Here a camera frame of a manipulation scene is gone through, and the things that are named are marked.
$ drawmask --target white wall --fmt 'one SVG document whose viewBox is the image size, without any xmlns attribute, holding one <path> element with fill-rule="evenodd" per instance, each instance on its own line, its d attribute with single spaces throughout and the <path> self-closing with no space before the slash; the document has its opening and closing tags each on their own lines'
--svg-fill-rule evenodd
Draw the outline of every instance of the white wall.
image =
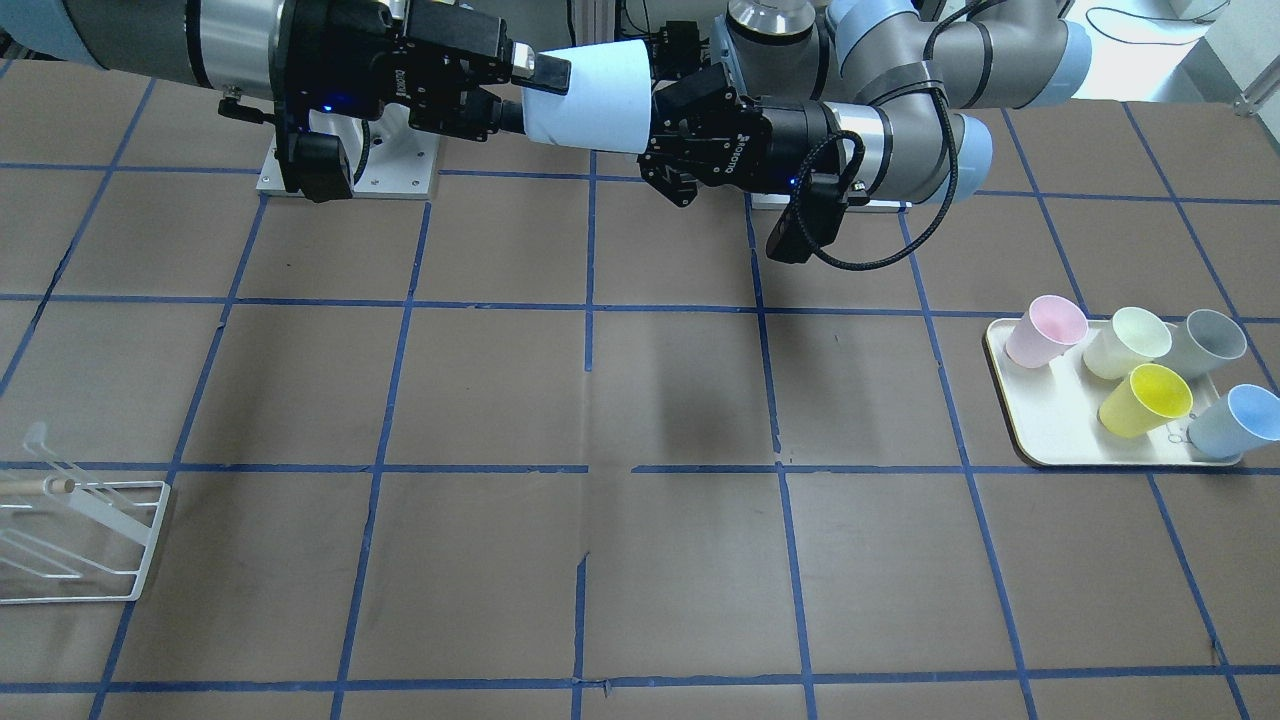
<svg viewBox="0 0 1280 720">
<path fill-rule="evenodd" d="M 1231 79 L 1245 87 L 1280 56 L 1280 3 L 1234 0 L 1204 38 Z M 1280 138 L 1280 95 L 1263 105 L 1261 117 L 1271 135 Z"/>
</svg>

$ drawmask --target blue cup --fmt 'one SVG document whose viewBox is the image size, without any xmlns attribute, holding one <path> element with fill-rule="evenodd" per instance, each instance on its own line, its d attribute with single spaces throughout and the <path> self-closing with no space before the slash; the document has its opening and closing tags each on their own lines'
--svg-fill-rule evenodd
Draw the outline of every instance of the blue cup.
<svg viewBox="0 0 1280 720">
<path fill-rule="evenodd" d="M 1258 386 L 1235 386 L 1187 428 L 1204 455 L 1231 457 L 1280 441 L 1280 397 Z"/>
</svg>

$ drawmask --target tray with cups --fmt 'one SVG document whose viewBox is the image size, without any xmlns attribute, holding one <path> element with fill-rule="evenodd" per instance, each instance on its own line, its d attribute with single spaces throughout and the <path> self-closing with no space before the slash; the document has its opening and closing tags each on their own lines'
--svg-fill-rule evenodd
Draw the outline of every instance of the tray with cups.
<svg viewBox="0 0 1280 720">
<path fill-rule="evenodd" d="M 984 346 L 1014 441 L 1038 465 L 1225 466 L 1280 439 L 1280 398 L 1213 384 L 1211 372 L 1248 351 L 1215 310 L 1178 324 L 1140 307 L 1089 320 L 1046 295 L 991 323 Z"/>
</svg>

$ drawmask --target robotic arm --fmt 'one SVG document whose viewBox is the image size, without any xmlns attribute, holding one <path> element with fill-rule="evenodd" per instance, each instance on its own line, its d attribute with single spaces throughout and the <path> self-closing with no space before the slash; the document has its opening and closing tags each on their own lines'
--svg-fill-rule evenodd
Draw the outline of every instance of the robotic arm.
<svg viewBox="0 0 1280 720">
<path fill-rule="evenodd" d="M 1052 104 L 1083 82 L 1091 51 L 1059 19 L 1064 1 L 982 0 L 927 23 L 909 0 L 835 0 L 824 22 L 809 0 L 728 0 L 713 64 L 652 102 L 641 91 L 641 176 L 678 206 L 699 184 L 790 195 L 767 245 L 774 260 L 900 260 L 991 165 L 986 127 L 951 105 Z M 588 61 L 535 53 L 500 18 L 433 0 L 8 0 L 0 26 L 68 60 L 220 90 L 223 115 L 275 126 L 285 188 L 317 202 L 351 197 L 352 173 L 312 113 L 375 120 L 399 104 L 415 129 L 483 142 L 535 119 L 484 86 L 572 97 L 573 63 Z M 239 105 L 246 95 L 273 113 Z M 845 210 L 872 199 L 940 202 L 938 219 L 892 258 L 827 256 Z"/>
</svg>

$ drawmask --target gray cup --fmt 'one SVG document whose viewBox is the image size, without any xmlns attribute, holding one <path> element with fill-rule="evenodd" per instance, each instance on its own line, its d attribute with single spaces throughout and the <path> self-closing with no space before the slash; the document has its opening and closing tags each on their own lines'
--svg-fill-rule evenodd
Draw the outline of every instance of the gray cup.
<svg viewBox="0 0 1280 720">
<path fill-rule="evenodd" d="M 1235 320 L 1216 310 L 1196 310 L 1174 329 L 1174 347 L 1156 363 L 1190 380 L 1238 360 L 1248 348 Z"/>
</svg>

